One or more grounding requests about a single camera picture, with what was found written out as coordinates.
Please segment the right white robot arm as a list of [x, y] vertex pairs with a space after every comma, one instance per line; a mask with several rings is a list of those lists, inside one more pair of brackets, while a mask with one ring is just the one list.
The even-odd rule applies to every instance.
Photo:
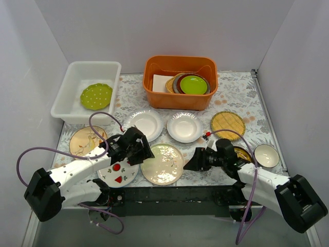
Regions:
[[298, 233], [304, 233], [328, 214], [328, 209], [310, 183], [301, 175], [287, 177], [256, 168], [238, 157], [228, 139], [219, 139], [216, 148], [198, 147], [184, 166], [185, 170], [208, 171], [221, 167], [236, 182], [231, 189], [220, 193], [222, 201], [235, 204], [250, 199], [281, 215]]

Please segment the pale green cream plate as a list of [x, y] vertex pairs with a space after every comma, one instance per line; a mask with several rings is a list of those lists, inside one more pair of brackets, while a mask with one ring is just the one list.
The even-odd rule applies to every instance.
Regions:
[[156, 144], [151, 147], [154, 158], [141, 164], [144, 177], [155, 185], [175, 183], [183, 173], [185, 160], [181, 152], [169, 144]]

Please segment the green polka dot plate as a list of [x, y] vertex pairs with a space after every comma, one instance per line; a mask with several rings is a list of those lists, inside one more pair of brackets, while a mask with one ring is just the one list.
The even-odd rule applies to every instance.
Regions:
[[80, 95], [80, 103], [88, 110], [101, 110], [110, 105], [113, 89], [104, 83], [96, 83], [85, 88]]

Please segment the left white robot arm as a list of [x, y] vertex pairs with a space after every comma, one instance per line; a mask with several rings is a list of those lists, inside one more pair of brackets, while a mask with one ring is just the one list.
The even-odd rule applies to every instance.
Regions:
[[130, 127], [123, 134], [103, 139], [87, 155], [52, 170], [38, 169], [32, 176], [24, 198], [41, 222], [56, 216], [63, 207], [88, 202], [103, 206], [110, 198], [110, 187], [101, 179], [79, 182], [98, 170], [128, 160], [129, 165], [142, 164], [154, 158], [146, 136]]

